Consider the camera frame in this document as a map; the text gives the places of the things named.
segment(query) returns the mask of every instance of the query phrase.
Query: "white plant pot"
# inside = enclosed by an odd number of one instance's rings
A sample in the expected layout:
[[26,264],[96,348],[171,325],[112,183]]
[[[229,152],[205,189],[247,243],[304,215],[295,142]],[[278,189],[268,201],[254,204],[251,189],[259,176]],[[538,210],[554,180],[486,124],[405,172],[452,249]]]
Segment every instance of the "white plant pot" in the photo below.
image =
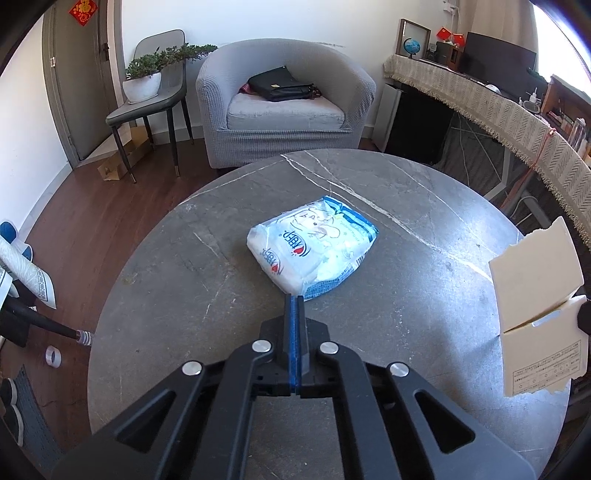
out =
[[162,74],[160,72],[140,79],[123,82],[123,91],[130,103],[143,102],[158,95]]

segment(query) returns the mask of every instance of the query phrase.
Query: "printed logo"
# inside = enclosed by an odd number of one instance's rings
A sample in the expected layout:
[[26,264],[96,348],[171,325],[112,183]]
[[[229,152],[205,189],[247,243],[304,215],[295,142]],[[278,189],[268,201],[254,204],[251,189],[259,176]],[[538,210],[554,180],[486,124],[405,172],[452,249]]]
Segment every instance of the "printed logo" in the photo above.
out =
[[305,257],[310,253],[310,248],[304,242],[304,239],[298,235],[295,231],[288,232],[287,230],[283,233],[283,238],[291,247],[291,254],[297,255],[298,257]]
[[261,252],[261,255],[271,266],[271,271],[277,275],[281,275],[283,267],[281,266],[281,260],[279,260],[279,256],[270,248],[265,248]]

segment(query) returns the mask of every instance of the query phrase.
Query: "potted plant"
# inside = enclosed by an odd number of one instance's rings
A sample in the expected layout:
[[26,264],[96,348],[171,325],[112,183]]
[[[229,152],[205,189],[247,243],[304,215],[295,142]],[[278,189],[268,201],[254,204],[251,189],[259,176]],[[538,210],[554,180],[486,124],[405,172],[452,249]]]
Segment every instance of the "potted plant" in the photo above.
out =
[[129,62],[125,69],[126,81],[123,91],[130,103],[143,102],[158,95],[162,70],[168,65],[184,60],[197,60],[206,57],[217,49],[214,45],[189,45],[169,47],[166,50],[156,50]]

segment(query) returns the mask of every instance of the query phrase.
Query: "gray chair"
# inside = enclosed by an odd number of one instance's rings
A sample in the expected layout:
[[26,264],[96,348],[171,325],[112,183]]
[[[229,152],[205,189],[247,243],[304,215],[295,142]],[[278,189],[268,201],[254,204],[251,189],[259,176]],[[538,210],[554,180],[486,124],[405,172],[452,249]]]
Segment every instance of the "gray chair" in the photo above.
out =
[[[286,65],[323,98],[267,102],[238,94],[250,77]],[[357,148],[375,82],[346,55],[316,43],[263,38],[211,53],[197,77],[209,164],[239,167],[313,148]]]
[[[160,48],[160,51],[169,47],[180,47],[185,42],[184,32],[182,30],[171,30],[169,32],[159,33],[153,35],[139,42],[135,48],[134,58],[141,57],[142,55],[154,53],[156,49]],[[115,137],[115,143],[119,149],[121,159],[125,164],[125,167],[131,175],[131,179],[135,183],[134,174],[129,166],[127,154],[121,143],[119,132],[117,129],[124,124],[138,118],[144,119],[144,124],[148,132],[148,138],[154,148],[154,137],[152,136],[152,130],[150,123],[148,122],[148,115],[153,113],[166,111],[166,117],[168,119],[168,135],[170,137],[170,146],[173,154],[174,169],[177,177],[180,175],[178,170],[178,152],[177,152],[177,140],[174,133],[174,120],[173,120],[173,107],[181,102],[183,107],[183,114],[187,130],[189,131],[189,138],[193,143],[193,131],[191,130],[191,120],[189,118],[189,110],[187,109],[187,102],[185,97],[187,96],[187,76],[186,76],[186,62],[182,61],[175,65],[170,65],[162,70],[162,83],[158,90],[158,95],[149,100],[138,103],[126,102],[124,105],[119,107],[114,112],[110,113],[106,118],[106,123],[113,130],[113,136]]]

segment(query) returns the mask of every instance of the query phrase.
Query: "tape roll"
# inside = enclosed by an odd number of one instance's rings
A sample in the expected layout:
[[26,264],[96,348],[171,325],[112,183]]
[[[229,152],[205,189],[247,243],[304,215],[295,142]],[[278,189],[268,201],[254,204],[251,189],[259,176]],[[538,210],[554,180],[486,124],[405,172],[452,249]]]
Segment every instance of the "tape roll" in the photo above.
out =
[[45,361],[47,365],[53,368],[57,368],[61,365],[61,353],[54,346],[48,346],[45,350]]

